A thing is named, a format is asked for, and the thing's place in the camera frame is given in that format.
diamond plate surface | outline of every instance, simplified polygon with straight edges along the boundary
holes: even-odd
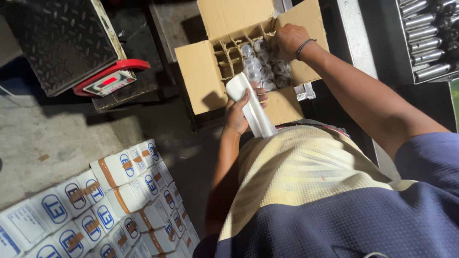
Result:
[[[118,60],[90,0],[12,0],[6,18],[47,96]]]

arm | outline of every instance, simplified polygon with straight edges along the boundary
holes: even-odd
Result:
[[[310,38],[305,28],[291,24],[279,28],[277,35],[281,49],[289,55]],[[392,160],[400,146],[414,136],[449,132],[392,89],[314,41],[303,47],[300,58],[322,77],[344,110]]]
[[[255,92],[260,101],[268,97],[264,88],[256,88]],[[237,103],[229,100],[227,108],[226,124],[223,127],[220,139],[217,167],[212,179],[212,184],[206,208],[206,235],[218,234],[223,228],[229,208],[239,189],[238,176],[239,166],[237,156],[239,155],[239,140],[245,133],[249,124],[244,118],[242,108],[249,102],[250,94],[246,91],[244,97]]]

hand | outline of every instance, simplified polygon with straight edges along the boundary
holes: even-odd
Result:
[[[278,28],[275,38],[279,46],[279,58],[288,61],[296,59],[296,53],[300,46],[310,39],[308,31],[304,27],[290,23]]]
[[[255,94],[258,96],[258,101],[265,101],[268,99],[268,96],[265,95],[265,88],[254,88],[254,90]],[[247,131],[249,123],[244,117],[242,108],[249,102],[249,99],[250,91],[246,89],[244,97],[238,102],[232,99],[228,100],[228,104],[226,105],[226,124],[223,127],[223,133],[233,132],[241,136]],[[262,108],[266,108],[266,103],[261,103],[261,106]]]

shirt sleeve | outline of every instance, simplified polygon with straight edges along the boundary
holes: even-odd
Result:
[[[196,246],[193,252],[193,258],[214,258],[217,250],[218,234],[210,235],[204,238]]]
[[[413,137],[395,155],[402,179],[429,183],[459,197],[459,134]]]

box flap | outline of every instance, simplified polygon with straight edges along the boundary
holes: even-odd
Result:
[[[198,6],[210,40],[265,21],[274,14],[272,0],[198,0]]]
[[[317,43],[325,50],[329,51],[327,34],[325,33],[324,23],[318,0],[304,0],[287,12],[277,17],[275,29],[287,23],[303,26],[308,30],[312,39],[317,39]],[[321,79],[320,76],[307,64],[294,60],[291,62],[291,78],[295,85]]]
[[[175,49],[193,112],[201,114],[228,102],[212,44],[201,41]]]
[[[294,87],[287,87],[267,93],[264,112],[274,125],[289,123],[304,118]]]

